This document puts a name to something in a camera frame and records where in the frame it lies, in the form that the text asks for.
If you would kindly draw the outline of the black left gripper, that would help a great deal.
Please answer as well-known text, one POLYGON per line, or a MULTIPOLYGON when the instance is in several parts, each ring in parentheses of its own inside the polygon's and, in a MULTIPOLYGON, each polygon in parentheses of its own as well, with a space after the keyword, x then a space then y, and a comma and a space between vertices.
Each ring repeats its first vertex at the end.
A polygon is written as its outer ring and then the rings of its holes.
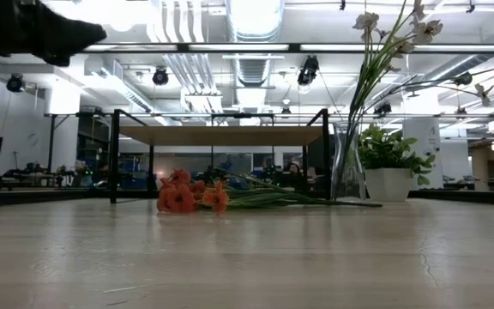
POLYGON ((47 64, 68 67, 74 55, 106 36, 100 24, 66 18, 37 0, 0 0, 2 56, 34 53, 47 64))

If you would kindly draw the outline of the orange flower bunch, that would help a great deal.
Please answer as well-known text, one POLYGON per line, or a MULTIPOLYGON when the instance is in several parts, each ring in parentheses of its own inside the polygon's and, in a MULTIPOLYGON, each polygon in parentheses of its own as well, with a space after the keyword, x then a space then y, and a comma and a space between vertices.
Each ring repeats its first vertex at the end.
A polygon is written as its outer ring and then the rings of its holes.
MULTIPOLYGON (((225 214, 229 209, 226 203, 230 200, 225 194, 223 185, 214 185, 205 173, 202 179, 194 180, 185 170, 174 170, 169 177, 161 180, 162 187, 157 199, 157 209, 162 213, 191 214, 206 209, 217 216, 225 214)), ((334 205, 324 206, 354 206, 380 208, 380 203, 364 203, 345 200, 328 200, 334 205)))

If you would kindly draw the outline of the white veined flower bunch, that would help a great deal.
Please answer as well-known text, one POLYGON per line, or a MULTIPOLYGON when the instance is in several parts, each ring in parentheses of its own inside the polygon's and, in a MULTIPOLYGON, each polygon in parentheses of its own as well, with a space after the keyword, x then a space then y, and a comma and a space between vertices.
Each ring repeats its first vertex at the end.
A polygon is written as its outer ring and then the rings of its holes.
MULTIPOLYGON (((337 171, 346 171, 347 162, 355 159, 361 163, 358 155, 359 139, 355 136, 362 118, 368 112, 365 104, 369 94, 381 82, 382 77, 394 71, 392 60, 403 58, 419 46, 429 45, 443 30, 439 20, 428 21, 425 14, 423 0, 404 0, 401 11, 393 27, 386 31, 378 27, 379 14, 365 11, 356 19, 354 29, 361 31, 364 41, 364 62, 361 64, 358 75, 358 84, 355 88, 349 106, 347 117, 346 137, 340 147, 341 153, 335 156, 338 164, 337 171)), ((418 185, 429 185, 431 180, 431 164, 436 156, 425 154, 418 156, 410 151, 414 140, 400 139, 396 133, 379 134, 386 142, 392 143, 392 148, 386 154, 388 163, 398 163, 408 171, 408 175, 417 181, 418 185)))

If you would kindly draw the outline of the clear glass vase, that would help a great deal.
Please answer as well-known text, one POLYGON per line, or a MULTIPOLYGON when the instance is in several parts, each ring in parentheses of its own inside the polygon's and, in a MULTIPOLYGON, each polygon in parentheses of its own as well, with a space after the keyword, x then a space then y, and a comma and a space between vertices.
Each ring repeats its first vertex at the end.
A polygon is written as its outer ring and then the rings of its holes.
POLYGON ((353 198, 364 200, 364 173, 358 154, 358 127, 348 128, 346 122, 333 124, 334 158, 331 177, 333 200, 353 198))

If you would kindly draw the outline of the plain white column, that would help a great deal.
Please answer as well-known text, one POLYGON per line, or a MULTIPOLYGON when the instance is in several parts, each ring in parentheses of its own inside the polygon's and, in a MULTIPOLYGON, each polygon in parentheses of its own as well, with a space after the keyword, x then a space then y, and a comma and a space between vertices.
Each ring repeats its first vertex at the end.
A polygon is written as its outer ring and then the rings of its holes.
POLYGON ((50 115, 48 169, 72 167, 76 161, 81 93, 72 86, 55 86, 45 91, 45 113, 50 115))

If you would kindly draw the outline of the person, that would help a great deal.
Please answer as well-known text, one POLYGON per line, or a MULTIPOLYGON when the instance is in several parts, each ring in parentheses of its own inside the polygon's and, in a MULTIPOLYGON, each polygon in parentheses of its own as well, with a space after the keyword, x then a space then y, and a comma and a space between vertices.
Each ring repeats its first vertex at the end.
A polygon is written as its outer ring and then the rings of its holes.
POLYGON ((286 180, 288 186, 292 187, 295 191, 309 190, 309 180, 307 177, 304 176, 303 170, 297 163, 289 163, 287 165, 286 171, 286 180))

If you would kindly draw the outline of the green plant in white pot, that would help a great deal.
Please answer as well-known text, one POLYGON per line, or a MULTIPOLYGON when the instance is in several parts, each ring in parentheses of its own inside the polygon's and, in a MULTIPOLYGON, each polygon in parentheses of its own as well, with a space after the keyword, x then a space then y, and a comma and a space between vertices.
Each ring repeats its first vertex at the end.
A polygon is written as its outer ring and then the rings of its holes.
POLYGON ((411 146, 418 140, 400 132, 388 133, 374 124, 365 129, 358 142, 359 159, 369 197, 379 202, 405 202, 413 183, 429 185, 436 155, 418 155, 411 146))

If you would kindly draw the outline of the white column with sign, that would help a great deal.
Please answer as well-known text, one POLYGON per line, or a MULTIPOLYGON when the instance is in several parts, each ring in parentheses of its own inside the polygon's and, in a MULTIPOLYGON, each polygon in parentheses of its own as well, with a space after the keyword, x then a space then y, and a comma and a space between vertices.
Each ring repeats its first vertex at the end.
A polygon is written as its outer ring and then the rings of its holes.
POLYGON ((435 160, 431 163, 431 171, 425 174, 429 180, 428 185, 419 185, 418 177, 414 178, 413 191, 422 189, 443 188, 443 165, 441 159, 441 140, 437 118, 408 118, 403 122, 403 136, 415 138, 416 143, 411 145, 411 150, 418 157, 427 159, 434 155, 435 160))

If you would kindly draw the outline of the distant black workstation frame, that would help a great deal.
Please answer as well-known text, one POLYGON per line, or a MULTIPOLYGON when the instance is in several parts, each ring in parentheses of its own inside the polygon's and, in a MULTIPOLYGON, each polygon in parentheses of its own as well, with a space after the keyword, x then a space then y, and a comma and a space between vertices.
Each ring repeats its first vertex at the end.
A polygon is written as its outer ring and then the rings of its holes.
POLYGON ((74 170, 79 161, 96 165, 108 150, 109 127, 97 113, 46 113, 50 119, 47 171, 74 170))

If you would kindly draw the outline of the black metal table frame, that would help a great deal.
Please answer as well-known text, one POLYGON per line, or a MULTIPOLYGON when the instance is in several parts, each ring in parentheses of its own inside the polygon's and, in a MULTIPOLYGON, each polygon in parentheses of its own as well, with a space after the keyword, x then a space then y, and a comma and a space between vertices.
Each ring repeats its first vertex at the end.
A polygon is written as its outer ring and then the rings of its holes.
MULTIPOLYGON (((409 198, 494 204, 494 191, 410 191, 409 198)), ((0 206, 23 203, 45 203, 73 199, 110 198, 108 190, 42 190, 0 191, 0 206)))

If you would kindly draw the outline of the wooden shelf with black frame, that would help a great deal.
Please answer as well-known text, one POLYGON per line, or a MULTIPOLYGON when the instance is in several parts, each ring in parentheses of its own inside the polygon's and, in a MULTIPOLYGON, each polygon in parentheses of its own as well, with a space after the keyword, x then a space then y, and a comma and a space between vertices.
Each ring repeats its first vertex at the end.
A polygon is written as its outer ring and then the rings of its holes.
POLYGON ((307 146, 323 139, 324 197, 331 198, 331 171, 329 146, 329 113, 323 108, 305 126, 149 126, 121 109, 111 115, 110 137, 110 199, 117 201, 119 136, 125 135, 149 146, 149 161, 154 161, 156 146, 301 146, 303 163, 308 160, 307 146))

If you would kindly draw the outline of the silver ventilation duct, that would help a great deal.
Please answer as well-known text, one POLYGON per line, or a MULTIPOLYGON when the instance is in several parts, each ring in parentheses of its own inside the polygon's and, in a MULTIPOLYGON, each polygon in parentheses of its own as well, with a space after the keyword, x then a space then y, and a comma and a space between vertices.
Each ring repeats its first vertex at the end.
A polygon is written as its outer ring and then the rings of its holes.
MULTIPOLYGON (((225 0, 226 21, 234 43, 274 43, 280 36, 285 0, 225 0)), ((262 86, 272 62, 238 59, 234 69, 238 82, 248 88, 262 86)))

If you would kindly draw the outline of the black overhead frame beam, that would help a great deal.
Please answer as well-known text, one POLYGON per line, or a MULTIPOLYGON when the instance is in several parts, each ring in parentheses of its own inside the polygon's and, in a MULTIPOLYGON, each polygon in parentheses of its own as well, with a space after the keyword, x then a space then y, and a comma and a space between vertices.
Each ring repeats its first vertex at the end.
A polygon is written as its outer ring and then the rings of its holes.
MULTIPOLYGON (((91 45, 82 53, 333 53, 358 54, 363 44, 300 43, 119 43, 91 45)), ((494 54, 494 44, 416 45, 417 54, 494 54)))

